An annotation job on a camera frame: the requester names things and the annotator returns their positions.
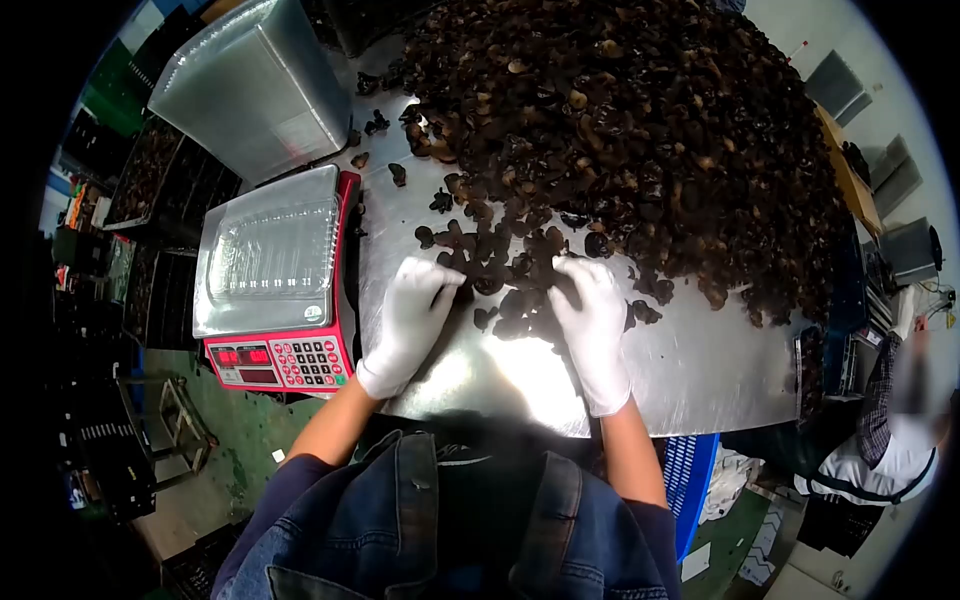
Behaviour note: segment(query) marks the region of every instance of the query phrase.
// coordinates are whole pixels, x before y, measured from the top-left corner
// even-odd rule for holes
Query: metal table surface
[[[350,93],[356,90],[356,72],[379,74],[387,63],[400,56],[402,40],[381,40],[361,57],[347,60],[331,54],[341,84]],[[350,159],[370,152],[363,178],[363,229],[361,240],[359,311],[364,351],[380,336],[383,295],[387,284],[407,255],[435,259],[443,250],[423,251],[414,229],[427,225],[446,229],[457,219],[464,231],[475,230],[463,209],[452,213],[429,210],[433,194],[444,186],[444,176],[457,172],[429,158],[410,154],[403,128],[397,120],[403,109],[416,100],[402,90],[379,91],[371,96],[354,96],[353,127],[362,131],[373,110],[379,108],[391,126],[386,132],[363,135],[358,148],[348,148],[329,162],[357,171]],[[396,162],[407,170],[405,187],[394,186],[387,163]],[[495,208],[494,222],[502,216]],[[573,232],[556,215],[557,226],[570,241],[570,249],[584,253],[586,231]],[[511,242],[511,256],[522,250],[522,241]],[[627,266],[633,262],[615,255],[606,264],[617,274],[625,300],[646,300],[663,314],[652,325],[637,324],[624,334],[627,368],[634,381],[634,396],[652,436],[676,436],[730,431],[757,427],[796,418],[793,394],[793,336],[804,324],[799,319],[789,326],[763,329],[752,327],[743,312],[739,295],[731,294],[726,306],[710,310],[696,282],[676,280],[674,299],[664,307],[633,291]],[[472,410],[484,416],[515,417],[538,424],[569,437],[588,437],[589,424],[584,402],[577,393],[575,375],[552,345],[538,338],[504,342],[473,325],[473,308],[498,305],[510,288],[484,297],[475,295],[467,310],[454,309],[441,340],[406,391],[389,402],[383,412],[422,420],[449,410]]]

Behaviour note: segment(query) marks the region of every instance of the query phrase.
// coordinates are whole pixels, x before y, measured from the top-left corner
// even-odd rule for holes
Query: red digital scale
[[[336,392],[353,374],[344,227],[360,176],[325,165],[206,213],[193,335],[225,388]]]

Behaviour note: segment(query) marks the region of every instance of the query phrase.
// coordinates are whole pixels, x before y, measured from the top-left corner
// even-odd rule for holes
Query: human hand
[[[403,259],[384,295],[380,343],[357,363],[357,381],[370,397],[382,400],[403,391],[440,336],[453,296],[466,280],[433,261]]]
[[[620,344],[627,304],[613,273],[599,262],[555,256],[553,268],[573,279],[580,294],[583,310],[578,311],[559,288],[547,290],[584,385],[590,414],[607,417],[630,399],[632,384]]]

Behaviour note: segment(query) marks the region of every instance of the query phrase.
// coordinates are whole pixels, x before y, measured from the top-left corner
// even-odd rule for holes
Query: concrete floor
[[[144,371],[147,375],[185,377],[187,393],[220,443],[199,476],[159,492],[156,512],[136,521],[155,556],[163,560],[185,550],[197,538],[247,516],[276,471],[273,452],[289,449],[323,401],[311,398],[280,406],[265,396],[225,390],[212,373],[197,369],[189,352],[146,350]],[[146,390],[148,409],[158,394],[158,387]],[[147,430],[154,447],[169,444],[159,422],[148,422]],[[157,465],[157,478],[184,470],[181,459],[171,459]],[[768,500],[744,492],[727,516],[698,529],[691,551],[710,541],[710,568],[683,584],[684,598],[724,596],[737,579],[736,571],[768,505]],[[741,539],[745,542],[737,546]]]
[[[197,477],[159,492],[156,511],[136,521],[155,556],[163,560],[252,512],[276,471],[273,452],[289,449],[323,402],[310,398],[280,406],[266,396],[226,390],[211,372],[197,370],[190,352],[145,350],[144,372],[185,377],[187,393],[220,443]],[[145,393],[149,410],[158,400],[159,387]],[[159,421],[148,421],[147,432],[154,448],[170,444]],[[185,470],[176,457],[158,463],[156,475],[159,480]]]

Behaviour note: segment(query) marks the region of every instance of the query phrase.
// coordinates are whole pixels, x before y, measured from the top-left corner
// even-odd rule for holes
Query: white shirt
[[[927,461],[930,460],[930,452],[935,453],[933,463],[930,465],[930,469],[927,470],[924,479],[918,483],[910,493],[902,498],[902,500],[908,500],[922,492],[933,481],[937,464],[940,461],[940,456],[936,454],[936,449],[919,450],[915,444],[903,444],[902,442],[898,442],[897,438],[891,436],[886,452],[883,453],[883,458],[880,459],[875,469],[870,470],[863,459],[860,458],[860,453],[856,447],[855,436],[850,436],[827,456],[817,470],[835,479],[849,481],[864,492],[893,495],[906,488],[914,479],[920,476],[924,471],[924,467],[926,467]],[[835,493],[847,498],[853,504],[870,504],[875,506],[890,504],[889,502],[863,500],[849,493],[828,488],[812,480],[808,487],[806,480],[800,477],[800,475],[794,475],[793,482],[797,487],[797,491],[803,495],[809,495],[811,492],[821,494]]]

